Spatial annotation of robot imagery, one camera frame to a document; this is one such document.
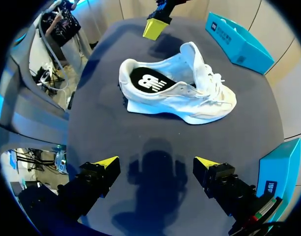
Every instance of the shoelace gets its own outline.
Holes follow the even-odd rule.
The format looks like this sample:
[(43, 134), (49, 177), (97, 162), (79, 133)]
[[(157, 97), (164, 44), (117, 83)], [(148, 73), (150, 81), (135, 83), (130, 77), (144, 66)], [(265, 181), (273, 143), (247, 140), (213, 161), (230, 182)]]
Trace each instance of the shoelace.
[(208, 74), (208, 79), (209, 79), (208, 82), (210, 83), (208, 86), (212, 88), (210, 89), (212, 92), (209, 95), (208, 99), (203, 101), (201, 105), (206, 102), (228, 103), (224, 100), (217, 99), (217, 97), (219, 97), (219, 95), (223, 93), (222, 82), (224, 82), (224, 80), (221, 79), (221, 75), (218, 73), (214, 74), (212, 68), (209, 65), (205, 64), (205, 67), (206, 67), (206, 72)]

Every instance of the floor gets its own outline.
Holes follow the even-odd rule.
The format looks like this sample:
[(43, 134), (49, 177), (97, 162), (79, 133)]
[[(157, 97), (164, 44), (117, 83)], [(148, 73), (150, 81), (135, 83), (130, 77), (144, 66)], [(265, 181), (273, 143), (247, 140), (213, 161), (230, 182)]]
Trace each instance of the floor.
[[(86, 57), (82, 57), (82, 62), (84, 65), (87, 63)], [(79, 78), (77, 77), (73, 68), (69, 65), (64, 67), (64, 72), (66, 73), (69, 82), (69, 86), (65, 89), (66, 94), (63, 91), (58, 91), (57, 94), (52, 97), (52, 99), (63, 109), (66, 109), (68, 106), (67, 99), (71, 96), (72, 92), (76, 90)], [(57, 71), (56, 73), (58, 76), (64, 78), (64, 74), (61, 71)], [(55, 84), (56, 88), (63, 88), (64, 86), (66, 86), (65, 82)], [(53, 160), (54, 153), (42, 152), (42, 159)], [(57, 186), (59, 184), (66, 184), (69, 181), (68, 175), (62, 175), (59, 172), (55, 172), (46, 168), (44, 168), (44, 171), (36, 171), (36, 178), (38, 181), (48, 185), (53, 190), (57, 190)]]

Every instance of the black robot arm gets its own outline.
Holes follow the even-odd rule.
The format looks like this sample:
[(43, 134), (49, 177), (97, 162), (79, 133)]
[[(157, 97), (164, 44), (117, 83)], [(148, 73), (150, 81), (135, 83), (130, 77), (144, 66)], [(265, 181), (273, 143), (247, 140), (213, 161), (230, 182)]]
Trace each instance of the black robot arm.
[(234, 171), (228, 163), (218, 164), (200, 157), (193, 161), (193, 174), (208, 198), (215, 198), (224, 212), (236, 220), (229, 235), (265, 235), (268, 227), (261, 225), (270, 220), (282, 199), (270, 193), (258, 198), (255, 185), (246, 184)]

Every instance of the white wall panel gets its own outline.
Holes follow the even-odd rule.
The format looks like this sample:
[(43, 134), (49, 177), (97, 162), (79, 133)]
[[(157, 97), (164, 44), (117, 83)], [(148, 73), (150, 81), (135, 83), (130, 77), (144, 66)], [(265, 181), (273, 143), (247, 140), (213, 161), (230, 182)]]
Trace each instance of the white wall panel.
[(261, 0), (210, 0), (206, 20), (211, 11), (240, 24), (247, 30), (252, 24)]
[(282, 58), (266, 74), (269, 84), (273, 87), (284, 79), (301, 60), (301, 45), (295, 39)]
[(84, 29), (90, 43), (97, 42), (109, 26), (123, 20), (120, 0), (89, 0), (93, 14), (87, 1), (79, 4), (72, 13)]
[(185, 4), (175, 6), (171, 16), (189, 17), (204, 20), (209, 0), (191, 0)]
[(272, 89), (285, 138), (301, 133), (301, 59)]
[(124, 19), (149, 16), (156, 10), (154, 0), (120, 0)]
[[(191, 0), (174, 8), (171, 16), (203, 20), (209, 0)], [(124, 19), (148, 16), (157, 8), (154, 0), (121, 0)]]
[(262, 0), (256, 18), (249, 30), (278, 61), (291, 44), (294, 34), (282, 16)]

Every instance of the new balance logo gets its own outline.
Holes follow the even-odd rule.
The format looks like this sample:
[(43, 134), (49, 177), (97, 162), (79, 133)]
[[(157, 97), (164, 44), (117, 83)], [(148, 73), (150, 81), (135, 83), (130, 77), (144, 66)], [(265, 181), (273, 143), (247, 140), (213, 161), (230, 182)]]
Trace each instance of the new balance logo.
[(151, 88), (153, 91), (159, 92), (166, 85), (166, 82), (162, 80), (159, 82), (158, 78), (152, 75), (143, 75), (138, 84), (147, 89)]

